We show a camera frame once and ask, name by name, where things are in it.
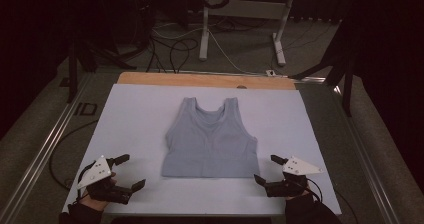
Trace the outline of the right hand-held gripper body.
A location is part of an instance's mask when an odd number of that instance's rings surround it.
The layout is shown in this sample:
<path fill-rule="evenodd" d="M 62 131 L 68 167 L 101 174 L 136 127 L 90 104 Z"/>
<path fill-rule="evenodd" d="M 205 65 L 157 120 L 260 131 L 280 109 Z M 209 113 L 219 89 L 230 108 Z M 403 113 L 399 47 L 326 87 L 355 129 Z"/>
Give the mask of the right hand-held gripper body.
<path fill-rule="evenodd" d="M 310 174 L 320 174 L 323 169 L 310 164 L 297 157 L 287 158 L 288 162 L 282 166 L 283 180 L 265 184 L 265 191 L 268 197 L 288 197 L 300 195 L 308 188 L 308 178 Z"/>

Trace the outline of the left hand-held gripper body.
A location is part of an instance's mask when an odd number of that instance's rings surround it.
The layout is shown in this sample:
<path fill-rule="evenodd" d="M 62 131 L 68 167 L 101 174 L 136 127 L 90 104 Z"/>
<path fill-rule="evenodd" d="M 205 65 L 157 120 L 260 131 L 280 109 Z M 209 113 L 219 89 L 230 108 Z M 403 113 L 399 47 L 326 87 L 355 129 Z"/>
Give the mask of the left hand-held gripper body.
<path fill-rule="evenodd" d="M 109 166 L 107 159 L 101 156 L 81 171 L 77 183 L 78 197 L 81 198 L 81 190 L 85 189 L 92 199 L 127 204 L 132 191 L 111 182 L 114 165 Z"/>

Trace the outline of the grey-blue tank top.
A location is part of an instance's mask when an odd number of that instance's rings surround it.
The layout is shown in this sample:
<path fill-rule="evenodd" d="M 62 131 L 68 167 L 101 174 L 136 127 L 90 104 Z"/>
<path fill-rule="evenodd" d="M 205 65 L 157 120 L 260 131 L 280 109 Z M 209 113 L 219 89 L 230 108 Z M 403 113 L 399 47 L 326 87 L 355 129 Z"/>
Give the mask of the grey-blue tank top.
<path fill-rule="evenodd" d="M 259 173 L 258 140 L 246 130 L 236 98 L 215 111 L 185 98 L 166 134 L 162 175 L 175 178 L 251 178 Z"/>

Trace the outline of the person's right hand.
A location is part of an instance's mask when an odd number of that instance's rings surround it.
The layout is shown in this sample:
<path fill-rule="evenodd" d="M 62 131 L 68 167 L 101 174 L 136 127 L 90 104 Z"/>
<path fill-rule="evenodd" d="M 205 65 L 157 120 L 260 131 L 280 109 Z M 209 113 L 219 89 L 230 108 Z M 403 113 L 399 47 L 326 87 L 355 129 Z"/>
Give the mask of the person's right hand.
<path fill-rule="evenodd" d="M 304 190 L 304 191 L 303 191 L 300 195 L 285 197 L 285 201 L 291 201 L 291 200 L 294 200 L 294 199 L 296 199 L 296 198 L 300 198 L 300 197 L 303 197 L 303 196 L 307 196 L 307 195 L 309 195 L 309 194 L 310 194 L 310 192 L 309 192 L 308 190 Z"/>

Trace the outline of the person's left hand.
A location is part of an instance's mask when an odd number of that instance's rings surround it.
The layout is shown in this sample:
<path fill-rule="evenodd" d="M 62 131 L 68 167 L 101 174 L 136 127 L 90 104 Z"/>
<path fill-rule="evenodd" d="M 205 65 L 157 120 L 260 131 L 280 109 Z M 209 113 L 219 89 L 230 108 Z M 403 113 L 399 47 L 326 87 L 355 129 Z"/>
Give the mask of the person's left hand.
<path fill-rule="evenodd" d="M 79 203 L 99 212 L 103 212 L 109 205 L 107 201 L 92 199 L 87 190 L 84 191 L 83 197 L 79 200 Z"/>

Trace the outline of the light blue table mat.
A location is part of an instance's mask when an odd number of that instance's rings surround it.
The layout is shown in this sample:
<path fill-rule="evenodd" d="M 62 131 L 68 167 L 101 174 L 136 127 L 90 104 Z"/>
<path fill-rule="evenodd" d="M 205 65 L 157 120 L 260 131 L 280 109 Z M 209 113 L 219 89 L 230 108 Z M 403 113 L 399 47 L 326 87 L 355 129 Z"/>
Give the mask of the light blue table mat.
<path fill-rule="evenodd" d="M 273 182 L 282 168 L 271 156 L 297 157 L 319 168 L 325 166 L 303 99 L 297 90 L 113 86 L 84 158 L 87 166 L 100 156 L 129 155 L 116 167 L 119 185 L 145 180 L 145 187 L 126 205 L 111 204 L 118 215 L 281 215 L 285 202 L 267 197 L 251 178 L 166 178 L 162 164 L 168 151 L 165 134 L 186 97 L 213 111 L 235 97 L 243 123 L 258 140 L 260 175 Z"/>

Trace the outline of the black stand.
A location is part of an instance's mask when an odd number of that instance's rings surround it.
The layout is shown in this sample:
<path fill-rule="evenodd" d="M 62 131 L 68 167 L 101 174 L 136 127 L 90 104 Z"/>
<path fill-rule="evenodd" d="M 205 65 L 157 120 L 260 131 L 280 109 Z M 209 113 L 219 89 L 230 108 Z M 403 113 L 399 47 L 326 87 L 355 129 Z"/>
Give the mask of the black stand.
<path fill-rule="evenodd" d="M 340 21 L 338 29 L 320 62 L 305 71 L 290 76 L 291 79 L 302 80 L 320 70 L 330 67 L 324 84 L 336 87 L 341 81 L 344 81 L 342 85 L 342 108 L 348 117 L 352 116 L 350 101 L 355 59 L 354 43 L 355 39 L 350 37 L 349 20 L 345 17 Z"/>
<path fill-rule="evenodd" d="M 68 48 L 68 103 L 71 103 L 78 93 L 77 63 L 80 63 L 84 70 L 95 72 L 97 69 L 97 63 L 94 60 L 95 55 L 105 58 L 122 69 L 135 70 L 134 66 L 124 63 L 90 41 L 71 40 Z"/>

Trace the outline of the wooden table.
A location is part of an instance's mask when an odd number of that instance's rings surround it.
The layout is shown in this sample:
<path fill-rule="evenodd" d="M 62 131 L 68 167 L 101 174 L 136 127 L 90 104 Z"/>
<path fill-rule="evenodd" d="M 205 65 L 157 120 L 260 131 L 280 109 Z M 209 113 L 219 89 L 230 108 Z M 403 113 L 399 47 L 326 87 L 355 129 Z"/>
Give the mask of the wooden table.
<path fill-rule="evenodd" d="M 211 74 L 123 72 L 119 76 L 117 83 L 266 90 L 296 89 L 295 84 L 291 79 L 283 77 L 257 77 Z"/>

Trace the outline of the dark equipment tower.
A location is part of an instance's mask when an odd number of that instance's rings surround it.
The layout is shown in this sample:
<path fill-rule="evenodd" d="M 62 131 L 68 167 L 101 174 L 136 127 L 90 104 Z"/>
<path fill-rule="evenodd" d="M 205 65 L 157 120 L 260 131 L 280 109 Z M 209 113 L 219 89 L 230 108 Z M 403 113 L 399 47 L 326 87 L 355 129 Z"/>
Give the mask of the dark equipment tower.
<path fill-rule="evenodd" d="M 152 0 L 118 0 L 117 42 L 145 48 L 154 24 Z"/>

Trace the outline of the metal floor rail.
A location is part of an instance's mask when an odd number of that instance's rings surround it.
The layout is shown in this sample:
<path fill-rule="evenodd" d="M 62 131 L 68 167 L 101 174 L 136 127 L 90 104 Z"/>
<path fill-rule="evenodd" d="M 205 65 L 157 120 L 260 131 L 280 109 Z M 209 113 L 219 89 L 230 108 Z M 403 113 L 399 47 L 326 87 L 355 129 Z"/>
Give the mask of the metal floor rail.
<path fill-rule="evenodd" d="M 338 112 L 342 115 L 344 122 L 347 125 L 347 129 L 353 139 L 353 148 L 355 150 L 357 159 L 360 163 L 361 169 L 367 180 L 367 183 L 374 196 L 376 204 L 380 210 L 380 213 L 386 224 L 400 224 L 399 218 L 395 213 L 393 205 L 389 200 L 389 197 L 383 187 L 382 181 L 380 180 L 377 171 L 366 151 L 363 141 L 360 138 L 359 132 L 357 131 L 352 119 L 347 116 L 343 107 L 341 106 L 342 93 L 338 86 L 330 88 L 333 99 L 337 105 Z"/>
<path fill-rule="evenodd" d="M 71 120 L 79 99 L 82 93 L 85 91 L 86 86 L 90 83 L 92 76 L 93 73 L 84 74 L 80 82 L 77 84 L 77 91 L 74 95 L 74 98 L 65 105 L 58 120 L 56 121 L 52 130 L 49 132 L 40 150 L 37 152 L 37 155 L 31 161 L 23 177 L 16 186 L 13 195 L 7 201 L 3 210 L 0 212 L 0 224 L 13 224 L 22 206 L 26 202 L 28 195 L 32 191 L 35 183 L 42 173 L 46 163 L 48 162 L 53 149 L 56 147 L 64 130 Z"/>

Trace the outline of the white desk frame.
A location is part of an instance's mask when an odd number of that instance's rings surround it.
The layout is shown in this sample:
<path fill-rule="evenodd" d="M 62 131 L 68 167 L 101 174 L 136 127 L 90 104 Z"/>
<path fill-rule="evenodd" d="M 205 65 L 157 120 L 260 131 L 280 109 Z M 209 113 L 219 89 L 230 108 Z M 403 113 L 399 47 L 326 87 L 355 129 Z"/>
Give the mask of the white desk frame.
<path fill-rule="evenodd" d="M 286 64 L 286 58 L 281 39 L 293 1 L 294 0 L 285 0 L 283 3 L 273 3 L 247 0 L 204 0 L 199 59 L 201 61 L 206 61 L 208 58 L 209 38 L 212 36 L 208 27 L 210 15 L 272 19 L 280 21 L 279 29 L 276 33 L 272 34 L 272 38 L 277 64 L 279 66 L 284 66 Z"/>

